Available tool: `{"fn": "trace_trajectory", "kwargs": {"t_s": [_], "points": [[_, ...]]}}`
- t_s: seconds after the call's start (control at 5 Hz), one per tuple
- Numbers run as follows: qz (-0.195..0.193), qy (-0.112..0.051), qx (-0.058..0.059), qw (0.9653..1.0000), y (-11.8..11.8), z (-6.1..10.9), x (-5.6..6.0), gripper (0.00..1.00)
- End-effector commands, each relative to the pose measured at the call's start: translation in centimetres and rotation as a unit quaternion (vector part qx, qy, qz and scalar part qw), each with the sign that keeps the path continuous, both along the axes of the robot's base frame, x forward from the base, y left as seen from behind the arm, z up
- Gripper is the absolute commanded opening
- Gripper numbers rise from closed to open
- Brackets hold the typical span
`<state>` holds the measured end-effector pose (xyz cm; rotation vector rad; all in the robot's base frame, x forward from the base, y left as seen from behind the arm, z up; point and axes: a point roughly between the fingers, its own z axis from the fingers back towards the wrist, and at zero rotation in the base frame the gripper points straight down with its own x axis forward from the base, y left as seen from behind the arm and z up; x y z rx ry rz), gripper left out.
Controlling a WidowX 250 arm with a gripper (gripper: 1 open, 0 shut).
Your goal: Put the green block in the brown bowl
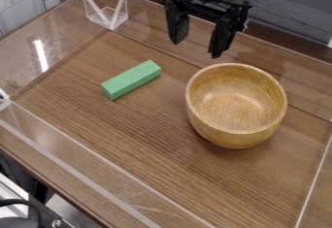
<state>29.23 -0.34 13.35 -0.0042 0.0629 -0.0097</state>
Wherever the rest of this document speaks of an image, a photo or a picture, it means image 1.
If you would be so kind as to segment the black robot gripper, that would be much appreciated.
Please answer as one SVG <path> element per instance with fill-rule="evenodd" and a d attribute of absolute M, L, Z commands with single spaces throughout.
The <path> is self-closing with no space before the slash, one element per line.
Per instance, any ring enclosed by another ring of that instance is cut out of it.
<path fill-rule="evenodd" d="M 229 49 L 237 31 L 235 21 L 246 21 L 252 8 L 249 0 L 163 0 L 163 5 L 169 37 L 175 45 L 187 36 L 187 16 L 217 21 L 207 51 L 218 58 Z"/>

